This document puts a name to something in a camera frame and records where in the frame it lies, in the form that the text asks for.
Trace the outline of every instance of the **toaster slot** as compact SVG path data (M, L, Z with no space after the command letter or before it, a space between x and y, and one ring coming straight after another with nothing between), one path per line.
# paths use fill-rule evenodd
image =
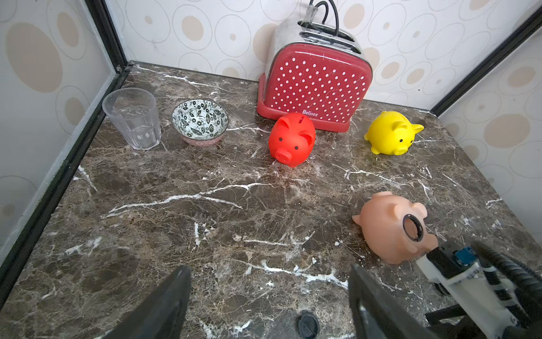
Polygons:
M331 36L335 36L335 27L329 27L315 22L308 23L303 21L299 21L298 25L304 28L313 29L325 34L329 34ZM350 34L347 34L343 31L339 31L339 38L354 42L354 38Z
M307 42L314 42L318 44L339 47L342 49L348 49L357 54L361 54L361 51L353 44L350 44L341 39L337 39L335 37L313 33L309 31L302 31L301 33L299 33L299 35Z

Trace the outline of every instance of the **brown marble surface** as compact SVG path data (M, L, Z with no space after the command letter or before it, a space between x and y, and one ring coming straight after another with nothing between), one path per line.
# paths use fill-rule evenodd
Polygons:
M427 112L365 100L348 133L318 131L291 169L269 155L255 82L136 63L124 86L155 95L162 142L134 151L104 121L0 312L1 338L99 337L179 264L192 268L182 338L296 338L301 310L319 317L319 338L355 337L353 263L424 323L453 300L414 262L379 260L351 220L383 190L425 204L439 241L483 239L541 268L540 247ZM171 125L191 98L229 112L219 144L195 148ZM363 134L390 110L425 130L405 155L375 156Z

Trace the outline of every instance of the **bowl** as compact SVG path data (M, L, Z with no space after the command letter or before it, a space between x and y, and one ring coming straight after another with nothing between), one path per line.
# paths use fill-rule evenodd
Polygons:
M181 103L171 115L181 138L193 146L216 144L228 128L228 114L219 104L205 99Z

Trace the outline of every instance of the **clear plastic cup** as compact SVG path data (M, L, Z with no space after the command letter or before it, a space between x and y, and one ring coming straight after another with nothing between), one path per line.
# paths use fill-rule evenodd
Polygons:
M102 108L133 149L148 150L160 143L162 131L156 99L148 91L118 89L105 97Z

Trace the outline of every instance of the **wall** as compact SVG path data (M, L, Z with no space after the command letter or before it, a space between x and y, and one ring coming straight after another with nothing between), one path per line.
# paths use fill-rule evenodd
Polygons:
M542 245L542 29L441 119Z
M0 262L113 76L83 4L0 3Z
M308 0L106 0L129 59L257 80ZM367 99L431 109L541 0L338 0L375 71ZM317 18L323 17L323 7ZM328 23L334 25L334 15Z

